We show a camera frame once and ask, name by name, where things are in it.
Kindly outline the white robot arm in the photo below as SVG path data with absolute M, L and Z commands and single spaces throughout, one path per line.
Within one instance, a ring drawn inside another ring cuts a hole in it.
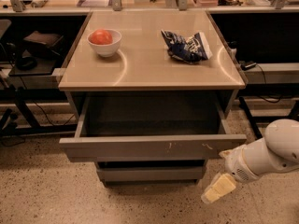
M 264 130 L 262 138 L 234 149 L 224 150 L 224 173 L 217 173 L 201 200 L 214 203 L 235 190 L 237 183 L 259 180 L 263 175 L 284 174 L 299 169 L 299 122 L 278 119 Z

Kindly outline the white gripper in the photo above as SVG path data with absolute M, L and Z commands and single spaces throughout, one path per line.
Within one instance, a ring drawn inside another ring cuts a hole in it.
M 250 144 L 219 153 L 225 159 L 225 170 L 228 173 L 217 173 L 201 195 L 201 200 L 214 203 L 221 197 L 236 189 L 236 181 L 249 183 L 263 175 L 278 173 L 282 169 L 282 159 L 267 146 L 261 138 Z

